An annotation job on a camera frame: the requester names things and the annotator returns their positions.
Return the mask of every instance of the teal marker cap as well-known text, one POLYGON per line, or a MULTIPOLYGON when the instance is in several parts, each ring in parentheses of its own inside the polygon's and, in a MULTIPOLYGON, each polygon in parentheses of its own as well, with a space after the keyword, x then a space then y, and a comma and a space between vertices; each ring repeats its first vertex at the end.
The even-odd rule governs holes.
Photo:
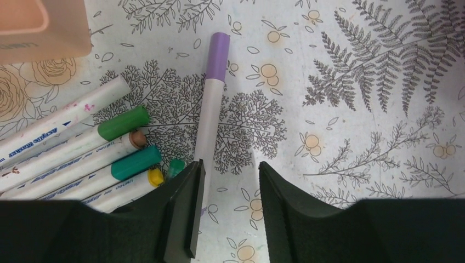
POLYGON ((182 170, 185 168, 185 163, 182 160, 179 159, 172 159, 171 162, 169 163, 169 168, 168 168, 168 173, 167 173, 167 179, 173 179, 178 175, 182 170))
POLYGON ((138 106, 100 124, 97 131, 103 139, 112 141, 149 122, 150 117, 147 110, 143 106, 138 106))
POLYGON ((114 162, 111 165, 111 175, 119 181, 124 181, 159 162, 161 154, 157 147, 152 145, 114 162))

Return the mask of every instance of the table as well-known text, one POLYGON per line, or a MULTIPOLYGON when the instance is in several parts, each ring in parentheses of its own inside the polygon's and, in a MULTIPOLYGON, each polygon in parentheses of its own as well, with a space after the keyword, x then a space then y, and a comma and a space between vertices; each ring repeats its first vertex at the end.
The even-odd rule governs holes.
POLYGON ((162 168, 190 161, 209 38, 228 33, 217 173, 193 262, 269 262, 260 161, 341 208, 465 192, 458 0, 86 0, 86 8, 91 54, 0 67, 0 136, 122 75, 131 94, 70 132, 142 104, 162 168))

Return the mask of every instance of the brown marker cap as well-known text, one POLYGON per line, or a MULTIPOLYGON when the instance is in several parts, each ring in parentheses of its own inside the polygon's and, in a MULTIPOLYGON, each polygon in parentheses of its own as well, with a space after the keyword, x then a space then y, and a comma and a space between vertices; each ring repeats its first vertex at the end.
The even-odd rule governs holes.
POLYGON ((137 149, 142 149, 147 144, 147 138, 140 130, 132 131, 129 135, 129 141, 132 146, 137 149))

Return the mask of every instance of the paint smudge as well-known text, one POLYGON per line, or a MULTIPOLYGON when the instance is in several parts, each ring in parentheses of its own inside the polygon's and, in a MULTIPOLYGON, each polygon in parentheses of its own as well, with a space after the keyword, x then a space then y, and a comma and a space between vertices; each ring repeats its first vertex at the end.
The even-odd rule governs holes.
POLYGON ((85 111, 91 111, 95 108, 95 105, 92 105, 92 106, 89 106, 89 104, 86 104, 86 106, 84 107, 84 110, 85 111))

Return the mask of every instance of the yellow marker cap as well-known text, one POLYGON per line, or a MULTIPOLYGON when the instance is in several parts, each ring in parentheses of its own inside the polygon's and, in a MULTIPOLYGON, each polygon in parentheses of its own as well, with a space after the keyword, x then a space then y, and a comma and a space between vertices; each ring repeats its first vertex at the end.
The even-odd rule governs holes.
POLYGON ((165 178, 163 177, 163 173, 160 171, 159 168, 150 169, 148 172, 148 179, 149 179, 149 183, 153 187, 159 187, 160 184, 162 184, 165 181, 165 178))

